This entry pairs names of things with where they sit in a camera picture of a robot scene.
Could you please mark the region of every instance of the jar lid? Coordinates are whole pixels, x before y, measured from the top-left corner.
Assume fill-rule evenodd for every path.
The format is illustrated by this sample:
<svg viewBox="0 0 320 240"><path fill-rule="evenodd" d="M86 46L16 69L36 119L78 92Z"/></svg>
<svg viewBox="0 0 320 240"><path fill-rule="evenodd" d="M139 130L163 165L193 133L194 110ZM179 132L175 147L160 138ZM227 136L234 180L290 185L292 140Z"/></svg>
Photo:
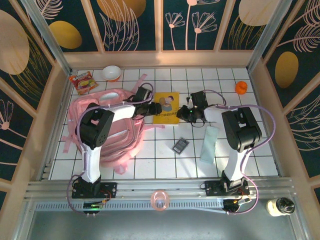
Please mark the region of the jar lid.
<svg viewBox="0 0 320 240"><path fill-rule="evenodd" d="M276 200L276 208L283 214L292 214L296 206L294 202L287 197L280 197Z"/></svg>

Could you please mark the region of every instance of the grid tile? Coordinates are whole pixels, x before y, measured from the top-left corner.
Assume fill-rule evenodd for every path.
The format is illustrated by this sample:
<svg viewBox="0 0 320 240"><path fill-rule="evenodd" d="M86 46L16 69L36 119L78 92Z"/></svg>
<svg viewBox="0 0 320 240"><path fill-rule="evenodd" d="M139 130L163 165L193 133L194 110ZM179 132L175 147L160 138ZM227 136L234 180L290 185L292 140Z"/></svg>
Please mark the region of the grid tile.
<svg viewBox="0 0 320 240"><path fill-rule="evenodd" d="M101 77L101 70L91 70L93 77L99 86L90 93L105 89L124 88L131 90L142 74L147 74L145 82L151 83L156 92L179 92L179 106L186 105L186 98L190 93L203 89L222 92L228 105L256 104L255 94L246 69L244 68L167 68L167 69L125 69L121 70L121 78L117 82L106 82ZM248 84L247 93L238 95L235 93L235 84L245 81ZM72 91L70 101L79 98L77 92ZM215 93L207 93L209 104L222 104L222 99ZM266 131L258 109L251 108L265 140ZM152 124L153 116L144 118L145 123ZM166 128L152 128L145 132L144 147L135 159L128 162L128 171L121 175L114 172L112 167L100 167L102 179L153 179L153 178L209 178L221 175L228 162L230 146L226 132L221 122L202 122L191 124L180 121L178 126L166 126ZM207 126L219 128L216 143L215 161L213 164L201 162L199 157L202 150L203 139ZM68 135L68 127L61 127L61 135ZM180 137L188 139L189 146L181 155L175 154L171 148ZM82 171L82 156L75 144L70 145L68 153L63 153L64 142L58 142L50 171L51 179L69 179L72 174ZM248 176L277 176L278 171L272 157L270 145L265 145L254 151L249 158L245 169Z"/></svg>

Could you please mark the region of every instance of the book cover illustration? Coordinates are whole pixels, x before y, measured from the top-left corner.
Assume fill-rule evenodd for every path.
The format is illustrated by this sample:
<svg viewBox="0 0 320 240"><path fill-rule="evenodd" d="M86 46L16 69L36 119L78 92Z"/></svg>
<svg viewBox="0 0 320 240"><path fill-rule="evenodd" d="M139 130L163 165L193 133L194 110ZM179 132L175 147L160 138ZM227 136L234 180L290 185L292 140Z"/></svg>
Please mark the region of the book cover illustration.
<svg viewBox="0 0 320 240"><path fill-rule="evenodd" d="M161 104L162 113L153 117L153 124L179 124L179 92L156 92L154 101Z"/></svg>

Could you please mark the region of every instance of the pink backpack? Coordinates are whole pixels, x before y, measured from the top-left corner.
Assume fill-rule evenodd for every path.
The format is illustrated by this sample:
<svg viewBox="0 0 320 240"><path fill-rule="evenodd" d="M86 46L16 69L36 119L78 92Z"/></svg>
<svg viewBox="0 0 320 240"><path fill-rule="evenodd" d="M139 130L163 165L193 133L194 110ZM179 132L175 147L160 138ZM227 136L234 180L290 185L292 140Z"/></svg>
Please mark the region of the pink backpack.
<svg viewBox="0 0 320 240"><path fill-rule="evenodd" d="M79 97L72 102L67 116L69 136L64 136L62 139L66 142L63 152L68 152L71 142L75 143L81 151L75 129L80 115L87 109L90 103L100 106L122 103L123 100L137 92L138 87L146 76L146 74L141 76L132 91L110 89ZM145 126L143 119L133 120L132 118L124 118L113 122L106 142L102 145L100 165L102 167L113 167L116 173L124 174L128 169L127 162L134 158L143 146L144 130L154 127L154 125Z"/></svg>

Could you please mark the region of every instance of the white bowl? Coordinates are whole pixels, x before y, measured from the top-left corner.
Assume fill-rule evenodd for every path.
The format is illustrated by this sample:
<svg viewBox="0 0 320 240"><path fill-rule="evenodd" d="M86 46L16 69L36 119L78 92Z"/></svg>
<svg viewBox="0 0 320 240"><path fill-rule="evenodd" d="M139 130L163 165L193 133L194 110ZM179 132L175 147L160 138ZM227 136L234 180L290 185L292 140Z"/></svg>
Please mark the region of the white bowl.
<svg viewBox="0 0 320 240"><path fill-rule="evenodd" d="M115 82L120 78L121 69L118 66L107 66L101 73L104 80L108 82Z"/></svg>

